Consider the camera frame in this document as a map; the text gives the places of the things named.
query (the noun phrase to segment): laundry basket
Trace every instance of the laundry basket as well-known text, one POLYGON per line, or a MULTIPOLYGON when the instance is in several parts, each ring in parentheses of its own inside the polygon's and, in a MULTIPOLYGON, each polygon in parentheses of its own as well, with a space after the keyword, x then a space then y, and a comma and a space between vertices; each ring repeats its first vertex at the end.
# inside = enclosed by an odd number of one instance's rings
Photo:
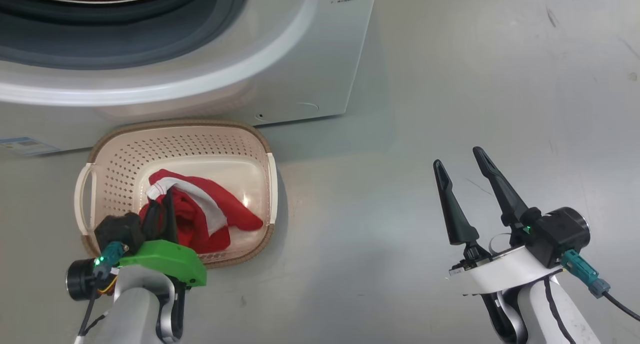
POLYGON ((149 176, 160 169, 213 180, 263 220, 256 231, 230 227, 227 249, 199 255, 208 269, 245 262, 267 246, 275 228, 278 180, 274 155, 262 134, 231 121, 165 120, 115 130, 91 151, 74 197, 75 219, 89 255, 99 255, 96 225, 108 215, 138 213, 148 203, 149 176), (90 201, 88 220, 85 201, 90 201))

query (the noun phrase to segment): floor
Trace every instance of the floor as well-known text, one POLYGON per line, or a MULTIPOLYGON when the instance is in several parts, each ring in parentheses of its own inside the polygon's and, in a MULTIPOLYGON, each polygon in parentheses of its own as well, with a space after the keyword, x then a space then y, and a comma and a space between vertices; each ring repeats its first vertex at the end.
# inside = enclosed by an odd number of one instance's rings
MULTIPOLYGON (((275 237, 190 292, 182 342, 497 342, 482 301, 448 289, 462 248, 432 173, 441 159, 486 246, 505 228, 477 145, 528 205, 587 217, 584 257, 640 310, 637 2, 376 0, 347 113, 260 129, 281 175, 275 237)), ((76 335, 86 303, 64 275, 86 256, 71 199, 86 158, 0 154, 3 342, 76 335)), ((640 340, 635 321, 559 280, 602 343, 640 340)))

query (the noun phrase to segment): white trim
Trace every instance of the white trim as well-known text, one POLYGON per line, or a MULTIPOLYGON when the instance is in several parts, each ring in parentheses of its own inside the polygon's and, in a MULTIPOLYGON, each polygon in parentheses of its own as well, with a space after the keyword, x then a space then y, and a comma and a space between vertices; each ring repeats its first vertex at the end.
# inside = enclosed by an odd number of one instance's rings
POLYGON ((269 224, 275 224, 278 217, 278 171, 274 154, 268 152, 267 159, 269 160, 269 198, 271 202, 269 224))
POLYGON ((94 173, 93 164, 87 162, 87 164, 80 170, 80 175, 75 182, 75 190, 73 191, 73 211, 75 213, 75 221, 78 225, 78 229, 82 232, 82 235, 89 235, 89 232, 93 232, 94 229, 94 213, 96 212, 96 184, 98 177, 94 173), (87 178, 91 175, 91 215, 89 217, 89 225, 85 223, 85 208, 83 205, 83 198, 85 197, 85 183, 87 178))

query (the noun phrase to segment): red garment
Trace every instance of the red garment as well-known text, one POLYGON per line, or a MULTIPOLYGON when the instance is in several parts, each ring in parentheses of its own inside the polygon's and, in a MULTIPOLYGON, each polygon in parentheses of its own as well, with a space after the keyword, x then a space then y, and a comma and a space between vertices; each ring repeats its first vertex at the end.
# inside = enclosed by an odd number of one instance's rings
MULTIPOLYGON (((215 201, 226 216, 226 227, 209 236, 207 219, 201 207, 188 194, 172 187, 175 219, 178 225, 178 243, 181 246, 192 248, 198 254, 223 251, 231 244, 229 226, 235 226, 247 232, 263 227, 262 219, 247 209, 233 194, 212 180, 201 177, 186 177, 161 169, 149 177, 149 184, 153 185, 158 180, 167 177, 178 178, 199 187, 215 201)), ((164 197, 164 195, 158 196, 156 201, 162 203, 164 197)), ((148 207, 147 204, 140 210, 141 218, 146 216, 148 207)))

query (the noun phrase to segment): white washing machine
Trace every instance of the white washing machine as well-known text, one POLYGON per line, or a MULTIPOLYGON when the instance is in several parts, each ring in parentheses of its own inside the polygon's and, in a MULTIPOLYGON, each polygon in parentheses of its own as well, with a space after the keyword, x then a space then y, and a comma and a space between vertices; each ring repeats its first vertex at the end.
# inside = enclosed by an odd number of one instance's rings
POLYGON ((0 0, 0 147, 120 125, 346 110, 374 0, 0 0))

